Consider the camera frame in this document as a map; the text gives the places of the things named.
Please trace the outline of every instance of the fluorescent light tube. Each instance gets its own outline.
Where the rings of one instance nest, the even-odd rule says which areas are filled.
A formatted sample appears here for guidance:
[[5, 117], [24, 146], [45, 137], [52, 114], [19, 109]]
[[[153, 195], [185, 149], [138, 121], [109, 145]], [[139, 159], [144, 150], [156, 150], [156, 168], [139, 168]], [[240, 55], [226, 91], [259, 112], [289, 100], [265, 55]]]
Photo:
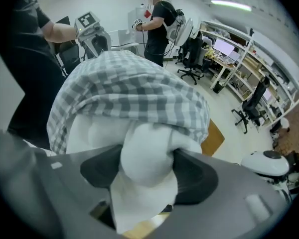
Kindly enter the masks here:
[[249, 5], [245, 5], [237, 2], [222, 1], [222, 0], [212, 0], [211, 2], [213, 4], [226, 5], [226, 6], [231, 6], [231, 7], [251, 11], [251, 7]]

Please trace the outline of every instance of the black pants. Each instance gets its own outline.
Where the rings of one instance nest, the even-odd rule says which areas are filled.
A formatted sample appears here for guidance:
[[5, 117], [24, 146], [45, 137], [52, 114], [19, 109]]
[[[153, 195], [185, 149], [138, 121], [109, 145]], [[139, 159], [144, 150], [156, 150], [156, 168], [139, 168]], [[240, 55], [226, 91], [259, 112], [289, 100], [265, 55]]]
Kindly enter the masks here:
[[144, 57], [163, 67], [164, 52], [167, 45], [167, 39], [164, 41], [148, 40], [144, 51]]

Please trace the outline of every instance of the office chair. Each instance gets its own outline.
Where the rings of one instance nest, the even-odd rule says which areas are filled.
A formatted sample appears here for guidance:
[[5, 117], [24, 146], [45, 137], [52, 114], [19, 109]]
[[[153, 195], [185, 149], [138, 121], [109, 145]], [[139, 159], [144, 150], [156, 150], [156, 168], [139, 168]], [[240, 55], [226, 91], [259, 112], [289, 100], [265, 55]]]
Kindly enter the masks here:
[[258, 83], [254, 94], [249, 100], [244, 100], [242, 104], [242, 111], [236, 111], [235, 109], [231, 110], [231, 112], [235, 112], [241, 118], [240, 121], [235, 123], [238, 125], [240, 122], [244, 123], [245, 132], [247, 134], [247, 124], [250, 121], [255, 122], [257, 126], [260, 126], [259, 119], [262, 117], [262, 114], [259, 114], [256, 106], [259, 103], [261, 97], [264, 95], [266, 89], [269, 87], [270, 81], [267, 77], [263, 77]]
[[60, 45], [59, 51], [60, 59], [62, 60], [62, 70], [69, 75], [75, 67], [77, 67], [80, 61], [79, 45], [77, 43], [65, 42]]
[[189, 50], [189, 45], [190, 45], [190, 38], [188, 38], [185, 43], [180, 46], [179, 51], [178, 51], [178, 59], [175, 62], [175, 65], [177, 65], [180, 62], [184, 61], [184, 58], [186, 57], [188, 50]]
[[178, 73], [180, 71], [185, 73], [180, 77], [181, 79], [183, 79], [183, 77], [186, 75], [190, 76], [194, 80], [195, 85], [197, 85], [197, 81], [194, 76], [196, 76], [199, 80], [200, 80], [200, 77], [197, 74], [194, 74], [192, 72], [192, 69], [195, 68], [198, 63], [200, 50], [201, 50], [202, 46], [203, 46], [203, 40], [201, 38], [201, 32], [199, 31], [197, 37], [190, 41], [189, 57], [187, 59], [187, 62], [185, 63], [185, 68], [189, 68], [189, 70], [188, 71], [185, 71], [185, 70], [177, 71]]

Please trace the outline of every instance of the white cloth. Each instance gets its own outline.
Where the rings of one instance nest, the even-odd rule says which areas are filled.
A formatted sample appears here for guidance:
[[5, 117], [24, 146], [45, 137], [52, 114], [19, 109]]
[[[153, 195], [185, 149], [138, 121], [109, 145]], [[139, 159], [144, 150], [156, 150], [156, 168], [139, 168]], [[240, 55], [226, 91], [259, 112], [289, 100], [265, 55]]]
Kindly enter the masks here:
[[122, 144], [119, 172], [111, 185], [117, 233], [159, 214], [177, 195], [172, 151], [201, 153], [200, 145], [166, 124], [77, 115], [66, 153]]

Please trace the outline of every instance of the plaid fabric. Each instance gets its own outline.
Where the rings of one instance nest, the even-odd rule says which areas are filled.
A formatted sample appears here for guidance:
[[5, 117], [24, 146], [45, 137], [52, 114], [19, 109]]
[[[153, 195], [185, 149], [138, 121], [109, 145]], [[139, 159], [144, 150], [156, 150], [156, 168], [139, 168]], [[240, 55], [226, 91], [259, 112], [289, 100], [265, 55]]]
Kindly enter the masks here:
[[65, 154], [67, 122], [77, 114], [171, 125], [199, 144], [208, 136], [209, 107], [191, 86], [129, 51], [106, 51], [78, 65], [53, 103], [50, 147]]

